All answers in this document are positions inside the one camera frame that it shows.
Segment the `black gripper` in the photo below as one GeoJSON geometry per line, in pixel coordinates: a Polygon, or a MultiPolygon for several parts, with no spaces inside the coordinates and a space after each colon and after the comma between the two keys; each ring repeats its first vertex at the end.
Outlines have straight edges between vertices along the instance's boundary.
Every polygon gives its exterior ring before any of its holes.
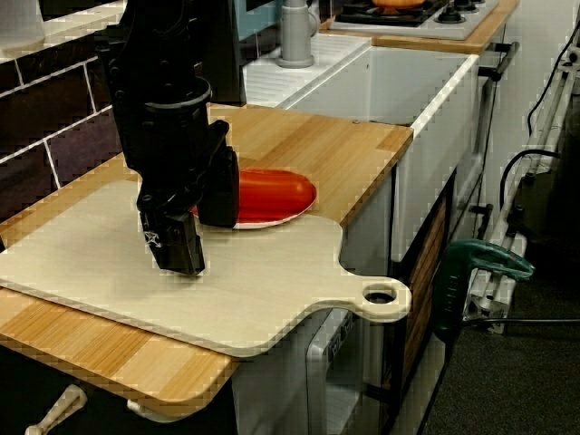
{"type": "Polygon", "coordinates": [[[127,166],[140,174],[137,208],[145,241],[158,267],[186,276],[205,269],[194,216],[234,227],[239,212],[237,155],[229,125],[193,110],[170,114],[117,110],[115,121],[127,166]]]}

